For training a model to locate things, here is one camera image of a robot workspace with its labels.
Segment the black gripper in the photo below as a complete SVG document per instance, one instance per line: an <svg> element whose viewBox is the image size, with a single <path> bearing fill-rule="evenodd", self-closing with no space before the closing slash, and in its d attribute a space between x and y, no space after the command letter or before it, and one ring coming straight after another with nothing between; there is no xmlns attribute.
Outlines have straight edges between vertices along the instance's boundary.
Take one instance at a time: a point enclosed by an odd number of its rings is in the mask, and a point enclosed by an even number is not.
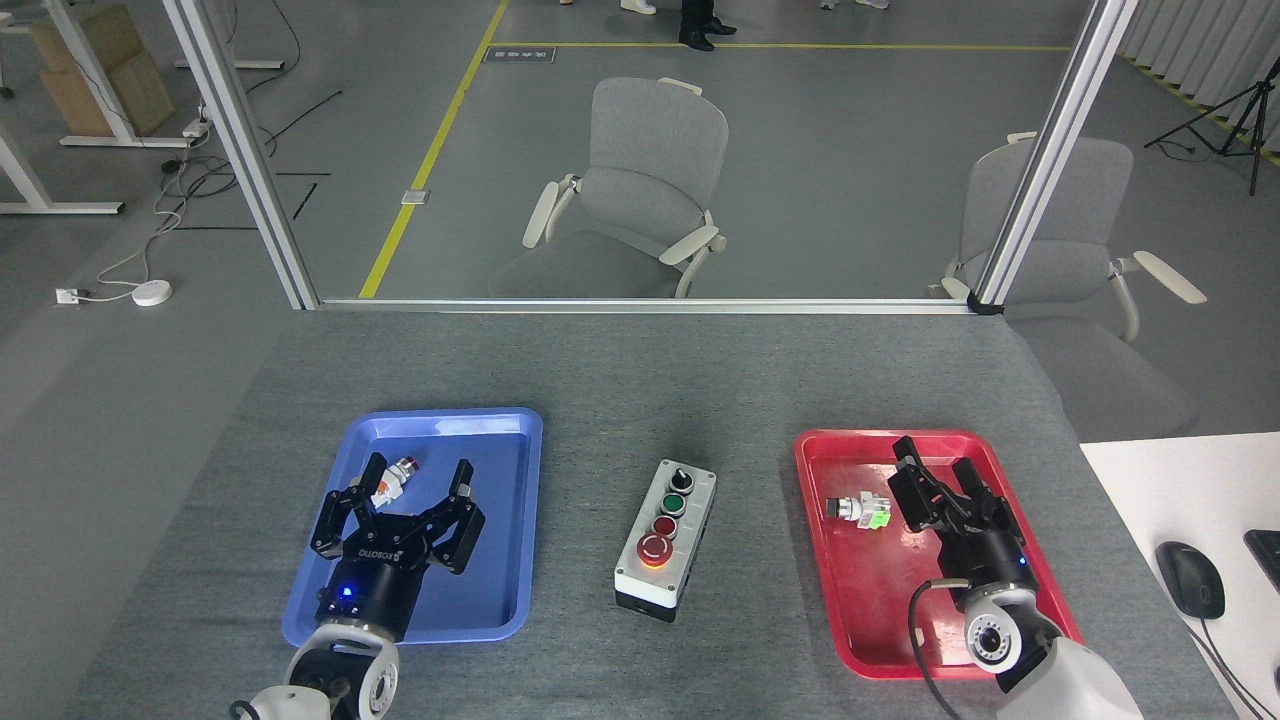
<svg viewBox="0 0 1280 720"><path fill-rule="evenodd" d="M950 488L925 468L913 437L896 439L892 451L896 470L888 478L888 488L899 515L914 533L936 527L945 519L945 509L952 498ZM1009 533L1015 532L1018 524L1007 500L992 492L969 457L956 460L952 471L963 491L960 505L968 512L968 524L987 529L940 532L943 578L968 583L966 589L950 591L955 609L965 612L979 597L988 594L1036 605L1041 587L1023 546Z"/></svg>
<svg viewBox="0 0 1280 720"><path fill-rule="evenodd" d="M374 452L353 486L324 497L310 547L323 559L340 557L317 593L315 621L364 624L402 642L428 565L452 574L465 571L485 516L471 489L474 465L463 457L439 503L415 519L378 518L374 523L372 496L385 470L387 459ZM362 529L343 541L352 511ZM369 532L378 537L371 539Z"/></svg>

